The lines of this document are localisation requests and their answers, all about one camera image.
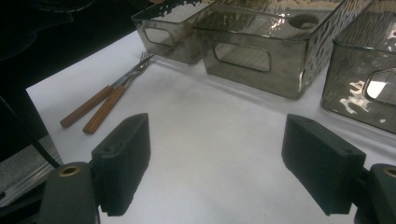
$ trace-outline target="metal fork tines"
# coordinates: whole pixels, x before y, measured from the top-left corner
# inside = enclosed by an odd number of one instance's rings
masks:
[[[77,120],[82,118],[85,114],[91,111],[95,106],[100,104],[102,101],[105,102],[101,105],[98,111],[93,115],[90,121],[83,128],[84,133],[95,133],[97,128],[102,124],[108,113],[121,98],[127,85],[132,82],[136,77],[144,73],[149,66],[149,60],[154,55],[147,52],[142,52],[140,57],[140,63],[128,71],[125,75],[120,77],[111,85],[107,85],[101,91],[97,92],[90,100],[85,102],[75,111],[73,111],[66,118],[61,120],[63,127],[67,128],[75,123]]]

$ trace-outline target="clear plastic bin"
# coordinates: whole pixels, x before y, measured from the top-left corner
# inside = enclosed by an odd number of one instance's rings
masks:
[[[202,55],[192,26],[207,15],[213,2],[166,0],[132,16],[132,20],[150,53],[182,63],[196,63]]]
[[[396,133],[396,1],[374,1],[333,42],[322,107]]]
[[[329,63],[332,38],[371,1],[221,1],[194,26],[206,71],[297,99]]]

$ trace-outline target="white table surface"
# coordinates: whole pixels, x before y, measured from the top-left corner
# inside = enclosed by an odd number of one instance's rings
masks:
[[[314,119],[367,154],[365,167],[396,164],[396,139],[320,105],[326,69],[298,101],[210,76],[156,56],[94,135],[82,132],[97,107],[68,129],[59,121],[138,63],[136,32],[27,89],[64,163],[91,151],[125,118],[148,113],[150,165],[122,217],[102,223],[353,223],[326,217],[280,151],[286,115]]]

